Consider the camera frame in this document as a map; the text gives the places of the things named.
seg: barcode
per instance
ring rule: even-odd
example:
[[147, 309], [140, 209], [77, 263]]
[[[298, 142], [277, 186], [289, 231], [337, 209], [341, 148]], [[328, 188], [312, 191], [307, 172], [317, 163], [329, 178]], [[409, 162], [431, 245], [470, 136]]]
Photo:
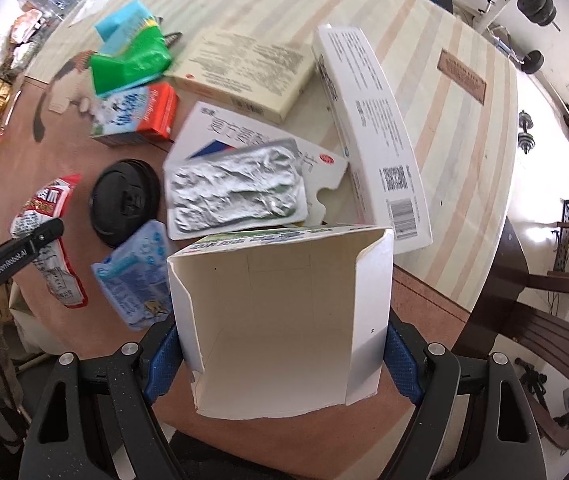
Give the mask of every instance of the barcode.
[[242, 101], [241, 99], [234, 99], [231, 98], [231, 102], [237, 106], [238, 108], [242, 108], [243, 110], [247, 110], [249, 112], [253, 112], [255, 114], [264, 115], [264, 109], [260, 106], [256, 106], [251, 103], [247, 103], [246, 101]]
[[415, 224], [415, 214], [410, 198], [390, 202], [391, 216], [395, 228], [395, 238], [404, 240], [417, 236], [417, 225]]
[[407, 177], [404, 166], [393, 166], [392, 168], [382, 168], [384, 180], [387, 181], [387, 190], [407, 189]]

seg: silver screw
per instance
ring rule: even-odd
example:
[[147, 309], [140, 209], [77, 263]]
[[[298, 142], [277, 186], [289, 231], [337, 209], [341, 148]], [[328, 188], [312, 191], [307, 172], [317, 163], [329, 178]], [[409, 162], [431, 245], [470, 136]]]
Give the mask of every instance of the silver screw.
[[429, 345], [429, 352], [433, 355], [444, 355], [444, 346], [440, 343], [431, 343]]
[[73, 354], [71, 352], [67, 352], [66, 354], [62, 354], [58, 359], [58, 362], [62, 366], [70, 365], [73, 362]]
[[122, 346], [122, 353], [124, 355], [133, 355], [135, 354], [135, 352], [138, 351], [138, 348], [140, 348], [138, 346], [137, 343], [126, 343], [125, 345]]
[[493, 354], [493, 361], [495, 361], [499, 365], [506, 365], [507, 362], [509, 362], [509, 359], [502, 352], [495, 352]]

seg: blue gripper pad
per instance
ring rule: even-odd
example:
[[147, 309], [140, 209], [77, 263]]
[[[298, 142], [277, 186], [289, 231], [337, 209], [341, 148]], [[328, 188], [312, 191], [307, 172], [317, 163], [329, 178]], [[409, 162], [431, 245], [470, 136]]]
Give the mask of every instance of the blue gripper pad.
[[149, 382], [144, 390], [144, 396], [151, 404], [168, 392], [182, 359], [178, 329], [173, 327], [149, 363]]
[[389, 323], [387, 329], [387, 343], [384, 348], [384, 364], [387, 365], [395, 387], [404, 397], [414, 404], [419, 404], [424, 397], [417, 374], [417, 364], [411, 356], [407, 345]]

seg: leather patch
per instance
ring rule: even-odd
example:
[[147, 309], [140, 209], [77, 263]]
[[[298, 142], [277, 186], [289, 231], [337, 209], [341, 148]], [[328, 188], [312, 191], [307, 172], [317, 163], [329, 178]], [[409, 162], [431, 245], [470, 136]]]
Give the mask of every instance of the leather patch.
[[458, 85], [469, 92], [474, 99], [479, 101], [480, 104], [484, 104], [485, 94], [487, 93], [487, 82], [462, 63], [457, 57], [444, 49], [442, 49], [442, 54], [440, 54], [438, 70], [453, 79]]

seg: open white box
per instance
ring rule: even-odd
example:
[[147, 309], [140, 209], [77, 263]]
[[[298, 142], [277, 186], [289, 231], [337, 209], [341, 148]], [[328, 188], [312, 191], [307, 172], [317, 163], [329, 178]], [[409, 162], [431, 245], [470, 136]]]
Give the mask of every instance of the open white box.
[[238, 232], [169, 256], [197, 412], [295, 416], [375, 395], [393, 239], [370, 226]]

